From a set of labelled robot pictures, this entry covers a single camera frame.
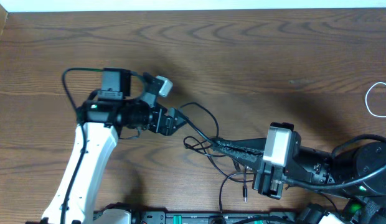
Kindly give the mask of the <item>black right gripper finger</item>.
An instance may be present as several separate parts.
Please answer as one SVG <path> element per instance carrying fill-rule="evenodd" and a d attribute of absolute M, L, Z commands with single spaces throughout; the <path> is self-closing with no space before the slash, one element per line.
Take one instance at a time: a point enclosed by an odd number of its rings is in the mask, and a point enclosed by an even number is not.
<path fill-rule="evenodd" d="M 252 170 L 263 169 L 263 147 L 232 147 L 232 146 L 212 146 L 216 152 L 220 152 L 231 157 L 244 166 Z"/>
<path fill-rule="evenodd" d="M 226 153 L 264 153 L 266 138 L 226 140 L 222 138 L 214 139 L 214 151 Z"/>

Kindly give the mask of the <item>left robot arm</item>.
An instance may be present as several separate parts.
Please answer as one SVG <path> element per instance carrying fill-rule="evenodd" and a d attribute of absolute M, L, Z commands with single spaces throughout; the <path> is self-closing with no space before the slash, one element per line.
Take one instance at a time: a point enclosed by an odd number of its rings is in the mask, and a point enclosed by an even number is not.
<path fill-rule="evenodd" d="M 128 128 L 138 134 L 148 130 L 171 136 L 186 123 L 178 110 L 157 102 L 172 90 L 166 77 L 122 68 L 103 68 L 99 73 L 101 88 L 81 106 L 68 97 L 77 119 L 73 150 L 41 223 L 138 223 L 138 215 L 117 205 L 94 212 L 105 167 L 121 132 Z"/>

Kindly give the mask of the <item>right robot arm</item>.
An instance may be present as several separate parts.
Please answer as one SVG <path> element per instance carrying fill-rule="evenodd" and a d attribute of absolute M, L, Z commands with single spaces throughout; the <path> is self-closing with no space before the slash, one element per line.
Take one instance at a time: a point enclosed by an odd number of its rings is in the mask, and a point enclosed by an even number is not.
<path fill-rule="evenodd" d="M 293 124 L 271 123 L 265 138 L 212 139 L 212 149 L 254 173 L 253 189 L 280 199 L 285 184 L 386 211 L 386 138 L 362 134 L 324 152 L 301 144 Z"/>

